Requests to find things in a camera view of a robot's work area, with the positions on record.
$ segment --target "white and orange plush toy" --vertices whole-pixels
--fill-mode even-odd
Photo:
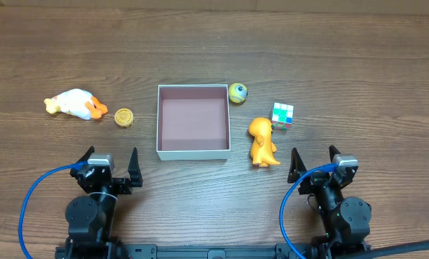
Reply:
[[[107,107],[96,97],[81,89],[72,89],[51,99],[44,100],[47,112],[64,112],[82,119],[99,119],[107,113]]]

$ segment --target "ball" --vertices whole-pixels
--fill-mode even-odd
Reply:
[[[248,89],[242,83],[233,83],[229,87],[229,100],[239,104],[244,102],[248,96]]]

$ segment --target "toy dinosaur head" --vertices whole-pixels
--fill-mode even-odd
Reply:
[[[267,118],[257,117],[250,123],[248,132],[254,137],[270,136],[272,134],[272,122]]]
[[[61,107],[56,104],[56,101],[52,99],[45,99],[43,102],[47,106],[46,110],[48,113],[55,114],[56,112],[61,112]]]

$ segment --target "orange dinosaur toy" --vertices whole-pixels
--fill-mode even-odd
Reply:
[[[260,167],[280,165],[273,154],[277,151],[277,147],[272,143],[271,121],[263,117],[255,118],[248,128],[248,132],[255,137],[250,151],[253,164]]]

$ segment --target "stuffed animal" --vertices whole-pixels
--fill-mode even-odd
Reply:
[[[253,164],[260,167],[280,165],[280,162],[274,158],[277,147],[272,143],[271,121],[267,118],[257,117],[251,122],[248,132],[255,137],[250,151]]]
[[[64,112],[82,119],[99,119],[107,113],[107,107],[96,97],[81,89],[72,89],[51,99],[45,99],[47,112]]]

